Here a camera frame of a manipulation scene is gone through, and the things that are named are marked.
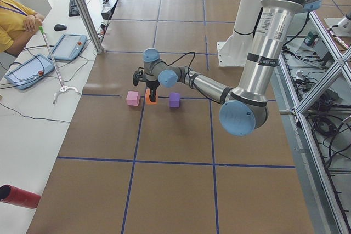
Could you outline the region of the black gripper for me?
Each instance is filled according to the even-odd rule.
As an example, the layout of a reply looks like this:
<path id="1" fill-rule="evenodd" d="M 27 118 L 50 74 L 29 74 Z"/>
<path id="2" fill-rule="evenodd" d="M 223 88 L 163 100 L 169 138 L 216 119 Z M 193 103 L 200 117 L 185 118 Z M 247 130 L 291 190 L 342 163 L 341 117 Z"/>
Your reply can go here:
<path id="1" fill-rule="evenodd" d="M 157 98 L 157 88 L 160 83 L 155 76 L 149 76 L 146 78 L 146 86 L 149 88 L 149 99 L 152 102 L 156 102 Z"/>

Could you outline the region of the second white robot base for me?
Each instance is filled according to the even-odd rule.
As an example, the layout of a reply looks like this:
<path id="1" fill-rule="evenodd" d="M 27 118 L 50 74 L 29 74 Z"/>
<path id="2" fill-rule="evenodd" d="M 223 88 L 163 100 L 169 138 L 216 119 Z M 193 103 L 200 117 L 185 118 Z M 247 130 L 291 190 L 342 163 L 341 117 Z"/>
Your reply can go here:
<path id="1" fill-rule="evenodd" d="M 328 28 L 338 37 L 350 37 L 350 12 L 342 18 L 325 18 Z"/>

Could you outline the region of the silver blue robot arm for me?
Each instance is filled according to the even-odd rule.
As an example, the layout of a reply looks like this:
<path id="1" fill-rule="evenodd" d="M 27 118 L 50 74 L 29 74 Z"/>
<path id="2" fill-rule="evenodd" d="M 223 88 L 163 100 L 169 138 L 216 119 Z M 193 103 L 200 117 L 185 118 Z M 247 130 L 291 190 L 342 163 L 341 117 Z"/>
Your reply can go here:
<path id="1" fill-rule="evenodd" d="M 189 66 L 165 63 L 156 49 L 143 53 L 143 68 L 135 71 L 133 83 L 145 82 L 149 98 L 156 100 L 157 87 L 181 82 L 221 105 L 222 127 L 235 136 L 251 134 L 268 118 L 265 93 L 278 64 L 278 57 L 293 17 L 316 10 L 322 0 L 241 0 L 233 34 L 220 45 L 224 62 L 244 62 L 239 85 L 225 86 Z"/>

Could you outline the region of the person's hand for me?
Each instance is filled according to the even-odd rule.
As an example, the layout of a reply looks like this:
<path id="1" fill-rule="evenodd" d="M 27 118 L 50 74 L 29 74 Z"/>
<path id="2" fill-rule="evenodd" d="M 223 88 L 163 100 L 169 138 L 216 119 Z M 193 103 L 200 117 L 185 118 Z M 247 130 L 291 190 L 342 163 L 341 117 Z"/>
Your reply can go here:
<path id="1" fill-rule="evenodd" d="M 28 15 L 24 20 L 24 29 L 28 32 L 37 32 L 44 21 L 44 16 L 40 13 Z"/>

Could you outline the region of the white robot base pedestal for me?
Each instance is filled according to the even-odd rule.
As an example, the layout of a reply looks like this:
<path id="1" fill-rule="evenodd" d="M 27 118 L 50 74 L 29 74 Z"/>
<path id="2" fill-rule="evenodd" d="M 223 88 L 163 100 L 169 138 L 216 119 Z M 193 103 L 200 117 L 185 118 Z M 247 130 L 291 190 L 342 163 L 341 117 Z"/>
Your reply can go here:
<path id="1" fill-rule="evenodd" d="M 217 43 L 220 67 L 245 65 L 261 7 L 261 0 L 240 0 L 232 35 L 225 42 Z"/>

